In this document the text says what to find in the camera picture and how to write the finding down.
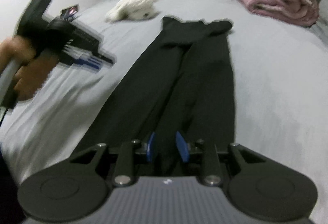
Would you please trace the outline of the person left hand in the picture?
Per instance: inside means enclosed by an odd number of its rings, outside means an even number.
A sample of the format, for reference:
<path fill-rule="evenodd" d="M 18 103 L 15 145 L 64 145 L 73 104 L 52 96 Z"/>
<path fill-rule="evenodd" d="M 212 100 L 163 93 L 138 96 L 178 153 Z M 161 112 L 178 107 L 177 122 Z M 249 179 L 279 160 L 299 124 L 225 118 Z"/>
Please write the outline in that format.
<path fill-rule="evenodd" d="M 18 101 L 32 99 L 58 64 L 58 57 L 54 54 L 46 53 L 37 58 L 35 55 L 31 43 L 22 37 L 15 36 L 1 42 L 1 71 L 14 59 L 24 65 L 14 76 Z"/>

